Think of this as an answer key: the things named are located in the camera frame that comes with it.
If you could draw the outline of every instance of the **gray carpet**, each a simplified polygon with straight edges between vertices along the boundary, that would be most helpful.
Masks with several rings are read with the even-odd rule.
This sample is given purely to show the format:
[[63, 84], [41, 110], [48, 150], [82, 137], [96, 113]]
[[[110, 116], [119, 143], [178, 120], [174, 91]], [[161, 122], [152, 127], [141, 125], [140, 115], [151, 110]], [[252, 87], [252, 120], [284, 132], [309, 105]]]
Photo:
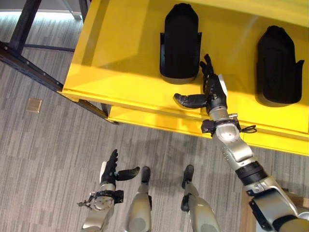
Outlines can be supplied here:
[[[16, 16], [0, 16], [7, 42]], [[75, 47], [81, 21], [36, 19], [27, 43]], [[24, 49], [23, 55], [64, 82], [72, 53]], [[39, 114], [25, 111], [43, 100]], [[77, 232], [87, 214], [77, 202], [99, 183], [101, 162], [119, 150], [118, 169], [152, 170], [154, 232], [191, 232], [180, 210], [183, 169], [195, 166], [193, 183], [213, 207], [222, 232], [238, 232], [242, 185], [211, 140], [133, 125], [112, 125], [0, 63], [0, 231]], [[309, 197], [309, 158], [253, 148], [284, 188]], [[118, 182], [125, 191], [107, 232], [123, 231], [140, 175]]]

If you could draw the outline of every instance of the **black metal frame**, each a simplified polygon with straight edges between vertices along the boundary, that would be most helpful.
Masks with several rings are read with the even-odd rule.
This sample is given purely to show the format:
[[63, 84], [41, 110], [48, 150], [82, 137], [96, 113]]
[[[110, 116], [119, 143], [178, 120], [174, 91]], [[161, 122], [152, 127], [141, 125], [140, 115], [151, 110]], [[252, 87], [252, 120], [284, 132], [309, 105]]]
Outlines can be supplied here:
[[88, 3], [87, 0], [79, 0], [79, 6], [81, 8], [83, 22], [85, 22], [85, 18], [88, 12]]
[[[42, 69], [40, 69], [39, 67], [31, 63], [28, 59], [26, 59], [21, 55], [23, 48], [25, 47], [26, 39], [28, 37], [30, 28], [32, 26], [35, 14], [39, 8], [40, 3], [41, 0], [26, 1], [23, 11], [14, 29], [10, 42], [7, 44], [0, 41], [0, 60], [5, 64], [11, 66], [12, 68], [18, 70], [22, 74], [30, 77], [32, 80], [38, 82], [39, 84], [44, 85], [50, 90], [58, 93], [58, 91], [62, 91], [63, 84], [54, 79], [52, 76], [44, 72]], [[46, 46], [44, 48], [56, 49], [56, 47], [51, 46]], [[103, 119], [107, 119], [108, 117], [108, 113], [104, 108], [103, 110], [100, 110], [99, 108], [97, 108], [88, 101], [79, 100], [78, 102], [74, 103], [78, 104], [79, 106], [96, 114], [97, 116]]]
[[75, 52], [74, 48], [55, 47], [55, 46], [40, 45], [40, 44], [30, 44], [30, 43], [26, 43], [24, 45], [24, 47], [41, 48], [41, 49], [49, 49], [49, 50], [57, 50], [57, 51], [65, 51], [65, 52]]

